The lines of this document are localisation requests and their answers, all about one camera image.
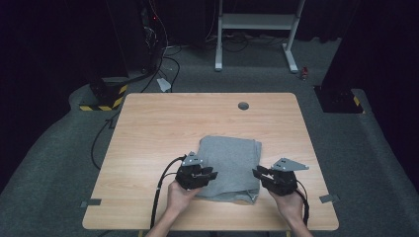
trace wooden table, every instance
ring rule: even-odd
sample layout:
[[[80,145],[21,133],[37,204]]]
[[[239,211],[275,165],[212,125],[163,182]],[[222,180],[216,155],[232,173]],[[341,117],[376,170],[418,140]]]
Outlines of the wooden table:
[[[248,110],[238,104],[246,102]],[[338,220],[328,195],[301,111],[290,93],[129,94],[114,131],[83,220],[87,229],[148,229],[155,189],[175,158],[198,152],[200,139],[221,135],[262,142],[260,164],[281,157],[309,166],[296,171],[310,204],[308,227],[334,230]],[[180,163],[172,166],[176,172]],[[156,219],[166,207],[163,183]],[[254,205],[194,199],[172,230],[288,230],[274,200],[261,188]]]

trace folded gray towel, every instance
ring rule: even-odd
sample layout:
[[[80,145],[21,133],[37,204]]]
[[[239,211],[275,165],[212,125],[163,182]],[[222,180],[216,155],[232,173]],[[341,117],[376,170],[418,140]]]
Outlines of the folded gray towel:
[[[254,203],[259,194],[259,180],[252,169],[259,164],[262,143],[251,139],[206,136],[201,140],[197,156],[203,166],[218,172],[198,194],[200,198],[218,201],[245,200]]]

